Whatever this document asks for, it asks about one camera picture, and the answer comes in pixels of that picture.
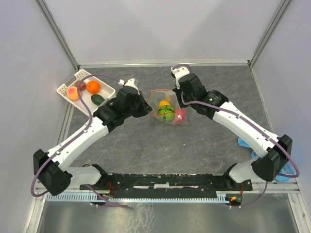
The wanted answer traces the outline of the yellow lemon toy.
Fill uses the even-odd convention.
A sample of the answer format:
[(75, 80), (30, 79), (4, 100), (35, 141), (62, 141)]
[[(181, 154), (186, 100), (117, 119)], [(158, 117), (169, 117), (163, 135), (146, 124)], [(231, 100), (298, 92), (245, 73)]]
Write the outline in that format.
[(158, 107), (161, 108), (162, 106), (166, 106), (166, 105), (170, 106), (171, 104), (166, 100), (161, 100), (158, 104)]

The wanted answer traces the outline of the clear zip top bag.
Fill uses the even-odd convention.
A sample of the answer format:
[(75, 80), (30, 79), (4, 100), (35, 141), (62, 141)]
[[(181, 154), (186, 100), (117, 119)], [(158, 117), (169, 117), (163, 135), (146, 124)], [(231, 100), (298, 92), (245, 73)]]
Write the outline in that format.
[[(150, 89), (150, 93), (149, 93), (149, 96), (147, 98), (147, 103), (153, 109), (150, 114), (154, 118), (156, 118), (158, 121), (160, 121), (157, 118), (158, 110), (159, 110), (158, 104), (161, 100), (168, 101), (174, 109), (181, 108), (181, 105), (179, 104), (179, 102), (177, 100), (176, 93), (173, 92), (171, 89)], [(170, 124), (170, 125), (187, 125), (187, 123), (188, 123), (187, 114), (186, 114), (186, 118), (181, 123), (175, 123), (174, 119), (172, 122), (163, 122), (163, 123)]]

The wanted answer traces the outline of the green watermelon toy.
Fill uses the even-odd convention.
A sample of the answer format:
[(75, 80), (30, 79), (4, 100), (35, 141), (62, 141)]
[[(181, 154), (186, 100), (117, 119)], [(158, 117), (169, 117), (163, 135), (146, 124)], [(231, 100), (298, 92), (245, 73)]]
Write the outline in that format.
[(175, 116), (175, 109), (170, 105), (163, 105), (158, 110), (157, 118), (162, 122), (172, 122)]

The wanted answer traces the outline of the red apple toy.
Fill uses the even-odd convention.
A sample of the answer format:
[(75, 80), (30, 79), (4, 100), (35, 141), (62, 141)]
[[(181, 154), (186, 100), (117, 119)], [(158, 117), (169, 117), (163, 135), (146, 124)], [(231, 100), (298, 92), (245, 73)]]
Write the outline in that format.
[(176, 108), (175, 109), (174, 122), (175, 123), (181, 123), (184, 121), (185, 118), (186, 118), (186, 113), (185, 113), (184, 109)]

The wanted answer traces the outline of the dark green avocado toy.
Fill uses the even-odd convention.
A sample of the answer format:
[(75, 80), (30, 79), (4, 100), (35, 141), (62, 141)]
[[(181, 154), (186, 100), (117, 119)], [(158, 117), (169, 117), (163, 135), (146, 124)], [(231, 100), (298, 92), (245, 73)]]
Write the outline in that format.
[(105, 101), (105, 99), (101, 95), (94, 94), (91, 96), (91, 101), (95, 105), (100, 106)]

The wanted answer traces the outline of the orange toy fruit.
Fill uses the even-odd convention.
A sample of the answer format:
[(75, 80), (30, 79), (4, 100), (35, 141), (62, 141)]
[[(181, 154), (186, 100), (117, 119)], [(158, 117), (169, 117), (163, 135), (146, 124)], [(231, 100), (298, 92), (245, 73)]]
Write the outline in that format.
[(92, 80), (86, 84), (86, 89), (91, 94), (97, 94), (99, 93), (101, 86), (97, 81)]

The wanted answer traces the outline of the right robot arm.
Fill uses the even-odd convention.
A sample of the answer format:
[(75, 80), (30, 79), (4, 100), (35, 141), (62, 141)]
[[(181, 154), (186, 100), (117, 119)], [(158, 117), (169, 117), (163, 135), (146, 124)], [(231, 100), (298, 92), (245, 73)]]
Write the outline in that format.
[(182, 107), (190, 106), (197, 113), (225, 126), (242, 139), (255, 153), (256, 157), (233, 165), (223, 184), (234, 190), (242, 182), (261, 178), (271, 182), (276, 176), (293, 178), (295, 175), (281, 173), (291, 160), (292, 139), (282, 137), (264, 129), (244, 115), (229, 99), (217, 90), (207, 91), (199, 77), (193, 73), (175, 74), (177, 99)]

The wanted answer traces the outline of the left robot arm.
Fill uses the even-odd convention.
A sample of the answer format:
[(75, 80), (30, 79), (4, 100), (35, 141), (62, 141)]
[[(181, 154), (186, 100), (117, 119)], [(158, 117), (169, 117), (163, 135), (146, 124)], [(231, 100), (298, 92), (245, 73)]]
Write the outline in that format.
[(98, 165), (72, 167), (72, 162), (127, 118), (144, 117), (151, 110), (141, 92), (129, 86), (121, 88), (115, 98), (97, 108), (90, 120), (65, 141), (47, 152), (39, 149), (34, 153), (35, 179), (53, 196), (71, 186), (89, 184), (96, 189), (105, 188), (107, 177)]

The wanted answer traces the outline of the brown toy fruit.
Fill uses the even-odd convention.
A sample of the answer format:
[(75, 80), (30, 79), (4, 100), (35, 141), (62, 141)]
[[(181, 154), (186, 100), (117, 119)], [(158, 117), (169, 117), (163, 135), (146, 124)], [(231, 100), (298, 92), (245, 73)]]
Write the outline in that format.
[(79, 91), (84, 91), (86, 89), (86, 83), (81, 81), (76, 81), (75, 86)]

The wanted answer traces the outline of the peach toy fruit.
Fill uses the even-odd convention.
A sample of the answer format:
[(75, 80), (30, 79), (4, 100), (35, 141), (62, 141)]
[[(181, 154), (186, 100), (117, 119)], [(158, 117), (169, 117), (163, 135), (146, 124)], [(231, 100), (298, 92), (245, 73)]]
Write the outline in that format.
[(76, 86), (69, 87), (66, 91), (67, 97), (71, 101), (79, 100), (78, 88)]

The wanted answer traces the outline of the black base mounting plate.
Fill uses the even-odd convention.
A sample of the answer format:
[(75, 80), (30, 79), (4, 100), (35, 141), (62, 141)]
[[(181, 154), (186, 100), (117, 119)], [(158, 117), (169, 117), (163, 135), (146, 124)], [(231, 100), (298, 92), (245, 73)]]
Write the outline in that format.
[(120, 174), (105, 175), (91, 186), (119, 199), (215, 198), (218, 191), (252, 191), (252, 183), (237, 183), (228, 175)]

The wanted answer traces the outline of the blue patterned cloth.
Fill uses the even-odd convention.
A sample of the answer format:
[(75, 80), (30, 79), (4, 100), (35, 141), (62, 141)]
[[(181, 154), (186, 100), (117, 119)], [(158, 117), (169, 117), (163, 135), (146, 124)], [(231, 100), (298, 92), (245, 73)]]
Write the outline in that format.
[[(238, 138), (237, 139), (238, 141), (238, 145), (240, 147), (244, 147), (244, 148), (251, 148), (244, 140), (242, 140), (241, 138)], [(251, 152), (251, 157), (252, 158), (256, 158), (257, 157), (257, 154), (252, 151)], [(289, 176), (293, 176), (294, 175), (294, 172), (292, 171), (292, 166), (286, 164), (282, 170), (279, 172), (280, 174), (283, 174), (283, 175), (289, 175)], [(277, 182), (287, 182), (290, 180), (290, 177), (284, 177), (284, 176), (280, 176), (280, 175), (276, 175), (276, 177), (274, 178), (275, 181)]]

